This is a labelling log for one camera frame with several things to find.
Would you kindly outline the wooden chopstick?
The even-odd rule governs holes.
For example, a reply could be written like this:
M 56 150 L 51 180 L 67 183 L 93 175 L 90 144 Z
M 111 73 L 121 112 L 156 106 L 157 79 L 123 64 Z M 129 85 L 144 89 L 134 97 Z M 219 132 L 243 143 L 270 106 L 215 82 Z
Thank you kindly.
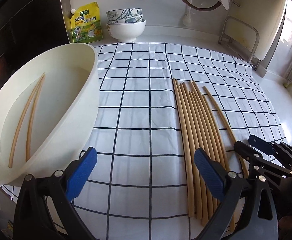
M 209 125 L 211 127 L 214 139 L 213 139 L 213 149 L 214 149 L 214 154 L 215 154 L 215 159 L 217 162 L 219 162 L 222 167 L 226 170 L 229 171 L 229 165 L 228 162 L 225 161 L 225 148 L 222 144 L 222 140 L 221 140 L 221 135 L 219 134 L 219 129 L 217 128 L 217 124 L 215 123 L 215 119 L 214 116 L 212 115 L 212 111 L 209 108 L 209 105 L 207 103 L 207 100 L 205 99 L 204 96 L 202 96 L 202 101 L 203 101 L 203 105 L 205 107 L 205 111 L 209 120 Z
M 201 160 L 201 148 L 198 148 L 195 150 L 195 143 L 194 143 L 194 139 L 195 139 L 195 133 L 194 133 L 194 123 L 193 123 L 193 119 L 192 119 L 192 113 L 190 111 L 190 105 L 189 105 L 189 100 L 188 100 L 188 96 L 187 96 L 187 87 L 184 83 L 182 83 L 180 85 L 181 88 L 181 93 L 182 93 L 182 99 L 184 102 L 184 105 L 186 107 L 186 126 L 187 128 L 190 130 L 190 135 L 189 135 L 189 142 L 190 142 L 190 153 L 191 156 L 193 158 L 193 155 L 195 155 L 195 165 L 200 173 L 199 168 L 201 168 L 201 164 L 200 164 L 200 160 Z M 204 207 L 204 209 L 202 210 L 202 201 L 201 201 L 201 193 L 200 190 L 196 187 L 195 185 L 195 196 L 196 196 L 196 217 L 197 219 L 201 220 L 201 224 L 202 226 L 206 225 L 208 222 L 208 208 Z
M 195 133 L 195 150 L 198 148 L 203 148 L 206 154 L 210 157 L 210 151 L 207 139 L 209 139 L 208 130 L 206 127 L 206 122 L 203 117 L 203 113 L 201 107 L 199 105 L 198 100 L 196 99 L 196 95 L 193 91 L 187 92 L 190 111 L 192 113 L 192 119 L 194 123 L 194 133 Z M 195 185 L 200 190 L 201 193 L 201 201 L 202 201 L 202 210 L 204 207 L 208 209 L 216 209 L 217 208 L 217 200 L 214 199 L 209 191 L 209 189 L 204 189 L 205 183 L 195 165 L 195 155 L 193 155 L 193 174 L 195 175 Z
M 37 103 L 39 100 L 39 95 L 40 95 L 40 92 L 42 89 L 44 79 L 45 79 L 45 73 L 43 73 L 41 79 L 38 82 L 38 86 L 35 90 L 34 102 L 33 102 L 31 113 L 30 113 L 28 132 L 27 132 L 27 137 L 26 137 L 26 151 L 25 151 L 25 161 L 26 162 L 30 159 L 32 127 L 33 127 L 36 107 L 37 107 Z
M 183 150 L 185 154 L 186 178 L 187 178 L 187 194 L 188 194 L 188 211 L 189 217 L 202 219 L 201 205 L 201 187 L 198 169 L 194 163 L 195 143 L 193 138 L 193 129 L 189 117 L 191 112 L 185 92 L 173 78 L 174 93 L 177 102 L 177 110 L 182 132 Z
M 205 92 L 207 93 L 209 99 L 211 100 L 211 102 L 214 104 L 217 112 L 219 113 L 219 116 L 220 116 L 220 119 L 222 120 L 224 126 L 226 127 L 227 131 L 228 131 L 228 134 L 230 136 L 230 139 L 231 139 L 231 142 L 232 144 L 234 144 L 237 139 L 233 133 L 233 130 L 230 126 L 230 124 L 228 123 L 228 121 L 226 120 L 226 117 L 224 116 L 222 110 L 220 109 L 218 103 L 215 101 L 214 97 L 212 96 L 212 94 L 209 92 L 209 90 L 206 88 L 206 86 L 203 87 L 203 89 L 205 90 Z M 249 176 L 249 170 L 244 162 L 244 159 L 238 154 L 238 157 L 239 157 L 239 161 L 241 163 L 241 166 L 242 166 L 242 170 L 243 170 L 243 174 L 244 174 L 244 177 L 245 178 L 248 178 Z
M 206 114 L 206 111 L 205 111 L 205 107 L 203 105 L 202 94 L 201 94 L 201 92 L 200 92 L 197 84 L 194 81 L 190 81 L 189 84 L 190 84 L 190 87 L 191 87 L 191 91 L 193 91 L 195 93 L 195 95 L 196 95 L 196 99 L 199 102 L 199 105 L 200 105 L 201 110 L 202 110 L 202 113 L 203 113 L 203 117 L 204 117 L 205 122 L 206 122 L 206 127 L 207 127 L 208 134 L 209 134 L 209 139 L 207 139 L 207 142 L 208 142 L 209 151 L 210 151 L 210 158 L 213 161 L 216 161 L 215 154 L 214 154 L 214 149 L 213 149 L 213 144 L 214 144 L 213 139 L 214 139 L 214 136 L 213 136 L 211 127 L 209 125 L 209 120 L 208 120 L 208 117 L 207 117 L 207 114 Z
M 193 161 L 192 168 L 193 182 L 195 183 L 194 196 L 196 198 L 196 218 L 201 219 L 202 224 L 206 224 L 213 216 L 214 200 L 194 162 L 195 150 L 204 147 L 204 142 L 206 141 L 205 132 L 203 130 L 200 111 L 198 110 L 198 102 L 194 93 L 187 89 L 185 83 L 182 83 L 180 88 L 187 112 L 185 114 L 185 122 L 190 143 L 190 155 Z
M 28 100 L 23 108 L 22 114 L 21 114 L 20 119 L 18 121 L 17 128 L 15 130 L 15 134 L 14 134 L 12 145 L 11 145 L 10 155 L 9 155 L 9 163 L 8 163 L 9 168 L 12 168 L 12 166 L 13 166 L 13 158 L 14 158 L 17 140 L 18 140 L 18 136 L 19 136 L 19 133 L 20 133 L 20 130 L 22 127 L 23 120 L 24 120 L 25 115 L 28 111 L 28 108 L 30 106 L 31 101 L 32 101 L 33 97 L 35 96 L 35 92 L 38 90 L 39 85 L 41 84 L 44 77 L 45 77 L 45 73 L 43 73 L 42 76 L 39 78 L 39 81 L 36 83 L 34 89 L 32 90 L 30 96 L 28 97 Z
M 187 133 L 187 128 L 186 128 L 185 113 L 183 111 L 181 96 L 179 93 L 179 87 L 175 78 L 173 78 L 173 87 L 174 87 L 174 94 L 175 94 L 176 103 L 177 103 L 177 111 L 179 114 L 182 143 L 183 143 L 183 152 L 185 156 L 188 216 L 194 217 L 195 216 L 194 184 L 193 184 L 193 172 L 192 172 L 192 163 L 191 163 L 191 157 L 190 157 L 189 140 L 188 140 L 188 133 Z

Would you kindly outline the white checkered cloth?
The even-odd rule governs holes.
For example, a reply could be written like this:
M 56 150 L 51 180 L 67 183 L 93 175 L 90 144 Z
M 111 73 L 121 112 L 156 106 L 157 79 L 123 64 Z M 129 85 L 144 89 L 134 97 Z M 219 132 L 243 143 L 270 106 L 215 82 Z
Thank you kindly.
M 194 239 L 173 80 L 212 94 L 236 138 L 280 142 L 275 110 L 233 56 L 171 43 L 98 46 L 99 111 L 86 143 L 98 160 L 74 207 L 97 239 Z

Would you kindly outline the large cream oval basin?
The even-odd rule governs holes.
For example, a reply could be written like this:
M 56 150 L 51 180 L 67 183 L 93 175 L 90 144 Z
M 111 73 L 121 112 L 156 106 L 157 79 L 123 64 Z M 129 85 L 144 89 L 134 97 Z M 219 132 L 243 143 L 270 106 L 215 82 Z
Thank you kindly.
M 48 50 L 0 90 L 0 185 L 64 170 L 88 141 L 99 107 L 98 52 L 85 43 Z

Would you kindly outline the cream cutting board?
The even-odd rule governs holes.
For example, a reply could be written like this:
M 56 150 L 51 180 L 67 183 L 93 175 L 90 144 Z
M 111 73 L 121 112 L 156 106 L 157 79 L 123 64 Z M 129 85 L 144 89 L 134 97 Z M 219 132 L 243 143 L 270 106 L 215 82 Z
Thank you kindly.
M 256 28 L 260 42 L 256 56 L 266 57 L 281 24 L 286 0 L 235 0 L 229 11 L 234 16 Z

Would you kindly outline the white ceramic bowl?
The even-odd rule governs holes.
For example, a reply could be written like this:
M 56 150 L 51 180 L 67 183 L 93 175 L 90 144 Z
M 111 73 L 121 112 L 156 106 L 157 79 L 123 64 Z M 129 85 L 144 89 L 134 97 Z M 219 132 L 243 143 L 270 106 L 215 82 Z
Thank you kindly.
M 107 23 L 109 35 L 118 42 L 134 42 L 145 30 L 146 20 L 135 23 Z

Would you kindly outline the blue patterned bowl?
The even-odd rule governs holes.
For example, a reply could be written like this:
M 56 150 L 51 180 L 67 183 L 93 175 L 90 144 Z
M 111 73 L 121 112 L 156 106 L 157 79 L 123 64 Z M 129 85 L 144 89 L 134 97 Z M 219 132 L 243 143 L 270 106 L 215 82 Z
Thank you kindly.
M 109 21 L 117 21 L 135 17 L 141 15 L 142 13 L 143 10 L 141 8 L 126 8 L 107 11 L 106 16 Z
M 121 20 L 110 21 L 108 22 L 108 24 L 137 23 L 137 22 L 142 22 L 142 21 L 143 21 L 142 17 L 131 17 L 131 18 L 126 18 L 126 19 L 121 19 Z

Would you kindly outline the yellow detergent refill pouch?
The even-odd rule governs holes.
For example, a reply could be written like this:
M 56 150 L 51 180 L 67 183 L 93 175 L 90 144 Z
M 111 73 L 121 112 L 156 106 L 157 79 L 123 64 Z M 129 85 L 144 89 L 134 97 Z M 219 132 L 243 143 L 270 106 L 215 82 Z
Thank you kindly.
M 100 10 L 97 2 L 92 2 L 71 10 L 70 26 L 74 43 L 92 43 L 103 39 Z

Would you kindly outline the metal rack frame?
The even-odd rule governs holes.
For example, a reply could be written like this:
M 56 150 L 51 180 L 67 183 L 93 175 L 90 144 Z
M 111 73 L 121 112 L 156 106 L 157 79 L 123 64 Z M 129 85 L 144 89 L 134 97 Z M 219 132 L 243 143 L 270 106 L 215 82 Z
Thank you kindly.
M 226 17 L 218 44 L 230 49 L 254 70 L 257 70 L 260 63 L 256 56 L 259 42 L 260 35 L 256 28 L 234 16 Z

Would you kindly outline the white wall pipe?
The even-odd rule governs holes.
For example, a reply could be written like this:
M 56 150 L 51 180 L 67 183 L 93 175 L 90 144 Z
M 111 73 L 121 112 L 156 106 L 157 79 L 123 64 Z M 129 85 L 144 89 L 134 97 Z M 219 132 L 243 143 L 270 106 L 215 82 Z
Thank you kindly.
M 191 7 L 189 5 L 186 5 L 186 10 L 185 10 L 185 14 L 182 18 L 182 23 L 183 25 L 185 25 L 186 27 L 190 27 L 192 24 L 192 19 L 191 19 Z

